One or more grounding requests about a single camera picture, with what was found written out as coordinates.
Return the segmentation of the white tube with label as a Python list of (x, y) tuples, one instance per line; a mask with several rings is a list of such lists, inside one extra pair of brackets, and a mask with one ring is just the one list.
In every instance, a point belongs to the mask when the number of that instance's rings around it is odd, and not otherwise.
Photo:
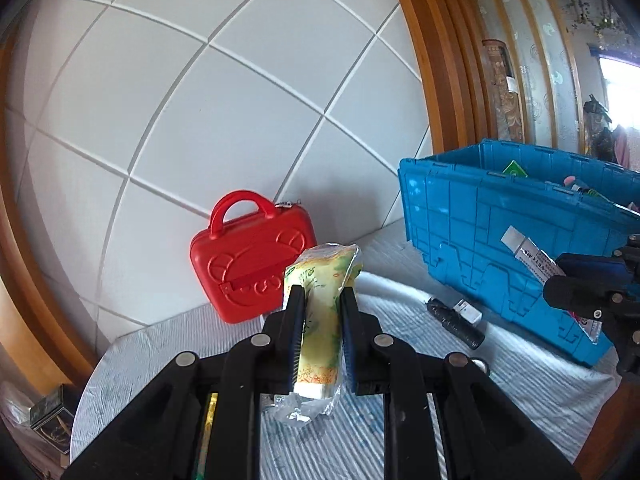
[[(514, 257), (526, 266), (527, 270), (533, 274), (541, 285), (546, 284), (550, 278), (565, 275), (551, 257), (538, 248), (530, 238), (515, 229), (514, 226), (509, 226), (506, 229), (501, 241), (510, 249)], [(590, 342), (596, 344), (600, 337), (602, 323), (589, 318), (582, 318), (574, 312), (570, 312), (570, 316)]]

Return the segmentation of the small white medicine box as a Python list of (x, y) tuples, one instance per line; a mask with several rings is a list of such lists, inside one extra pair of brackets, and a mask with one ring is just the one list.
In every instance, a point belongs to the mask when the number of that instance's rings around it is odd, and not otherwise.
[(483, 318), (483, 313), (476, 307), (464, 299), (460, 299), (455, 305), (454, 310), (460, 315), (466, 322), (473, 326), (480, 324)]

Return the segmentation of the yellow green tube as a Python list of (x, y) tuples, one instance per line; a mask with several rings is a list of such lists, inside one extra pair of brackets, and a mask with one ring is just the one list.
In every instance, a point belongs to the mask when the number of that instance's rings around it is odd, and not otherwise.
[(343, 390), (340, 296), (362, 269), (357, 245), (323, 244), (305, 250), (284, 271), (284, 294), (304, 290), (303, 331), (292, 392), (277, 394), (273, 417), (302, 428), (329, 416)]

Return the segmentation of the patterned white bed cover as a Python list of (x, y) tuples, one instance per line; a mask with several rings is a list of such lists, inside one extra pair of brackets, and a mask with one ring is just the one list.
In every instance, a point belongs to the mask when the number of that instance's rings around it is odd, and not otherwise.
[[(488, 367), (490, 379), (569, 460), (584, 446), (605, 402), (620, 384), (616, 355), (580, 365), (527, 330), (485, 312), (485, 339), (474, 350), (447, 332), (427, 301), (454, 304), (459, 294), (428, 273), (420, 252), (396, 222), (358, 240), (361, 266), (355, 296), (383, 333), (424, 356), (465, 353)], [(182, 352), (218, 356), (257, 334), (262, 320), (225, 323), (209, 304), (116, 339), (99, 360), (81, 395), (66, 477), (96, 478), (84, 465), (107, 425)], [(264, 479), (379, 479), (384, 474), (382, 396), (360, 396), (352, 386), (354, 354), (341, 350), (341, 387), (329, 414), (304, 426), (262, 410), (259, 474)]]

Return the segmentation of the dark box beside bed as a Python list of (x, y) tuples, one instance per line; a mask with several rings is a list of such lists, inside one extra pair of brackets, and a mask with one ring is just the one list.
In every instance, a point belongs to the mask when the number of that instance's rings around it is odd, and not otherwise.
[(30, 429), (43, 442), (67, 455), (78, 403), (79, 394), (73, 386), (58, 386), (29, 409)]

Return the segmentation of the black cylindrical bottle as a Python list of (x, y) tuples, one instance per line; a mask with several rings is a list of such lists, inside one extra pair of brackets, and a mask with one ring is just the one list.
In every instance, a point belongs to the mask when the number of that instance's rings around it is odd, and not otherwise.
[(448, 333), (462, 341), (470, 349), (476, 350), (484, 342), (485, 335), (478, 328), (439, 299), (430, 298), (426, 303), (426, 308)]

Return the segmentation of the blue plastic crate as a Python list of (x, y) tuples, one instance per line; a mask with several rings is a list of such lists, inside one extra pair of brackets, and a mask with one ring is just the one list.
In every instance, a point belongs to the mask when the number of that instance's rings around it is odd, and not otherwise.
[(480, 144), (398, 169), (408, 240), (428, 273), (574, 361), (596, 364), (611, 348), (590, 341), (568, 313), (549, 307), (542, 285), (503, 244), (514, 228), (552, 258), (608, 256), (639, 231), (629, 210), (639, 176), (612, 162), (514, 142)]

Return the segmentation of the red bear carry case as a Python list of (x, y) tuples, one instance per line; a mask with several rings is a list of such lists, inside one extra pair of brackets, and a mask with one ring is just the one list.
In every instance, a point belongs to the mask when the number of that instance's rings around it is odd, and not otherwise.
[(190, 260), (221, 319), (238, 324), (282, 306), (285, 269), (317, 245), (307, 211), (253, 191), (218, 200), (207, 229), (190, 244)]

